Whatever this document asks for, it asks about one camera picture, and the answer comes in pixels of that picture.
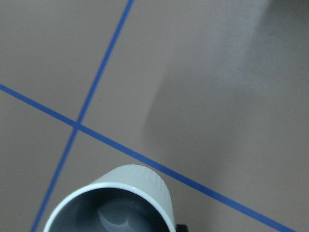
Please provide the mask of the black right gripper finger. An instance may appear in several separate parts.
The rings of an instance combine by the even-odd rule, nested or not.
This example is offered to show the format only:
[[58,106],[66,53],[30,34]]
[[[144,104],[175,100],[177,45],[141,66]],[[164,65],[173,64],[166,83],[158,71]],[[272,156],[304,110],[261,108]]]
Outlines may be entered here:
[[188,232],[188,227],[185,224],[177,224],[176,232]]

